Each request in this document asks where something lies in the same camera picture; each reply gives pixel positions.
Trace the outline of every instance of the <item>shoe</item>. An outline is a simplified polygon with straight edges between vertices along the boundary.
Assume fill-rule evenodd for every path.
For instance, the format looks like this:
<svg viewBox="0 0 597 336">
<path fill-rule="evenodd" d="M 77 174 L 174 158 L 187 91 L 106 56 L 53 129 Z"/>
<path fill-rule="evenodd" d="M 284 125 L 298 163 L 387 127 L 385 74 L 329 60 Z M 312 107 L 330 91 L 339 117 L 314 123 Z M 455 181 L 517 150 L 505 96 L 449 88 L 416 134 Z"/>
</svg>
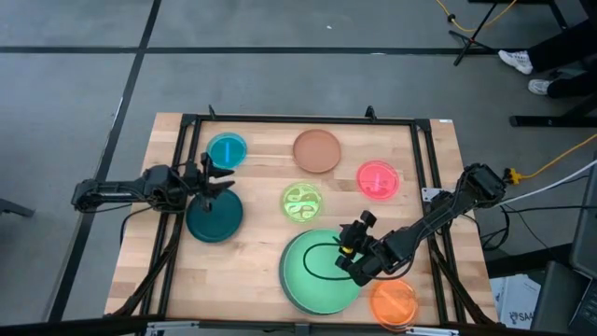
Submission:
<svg viewBox="0 0 597 336">
<path fill-rule="evenodd" d="M 533 65 L 531 64 L 531 59 L 526 51 L 505 52 L 499 50 L 497 54 L 504 63 L 514 67 L 524 75 L 530 75 L 531 72 L 533 72 Z"/>
<path fill-rule="evenodd" d="M 531 79 L 529 81 L 529 91 L 538 95 L 548 95 L 548 87 L 551 80 Z"/>
</svg>

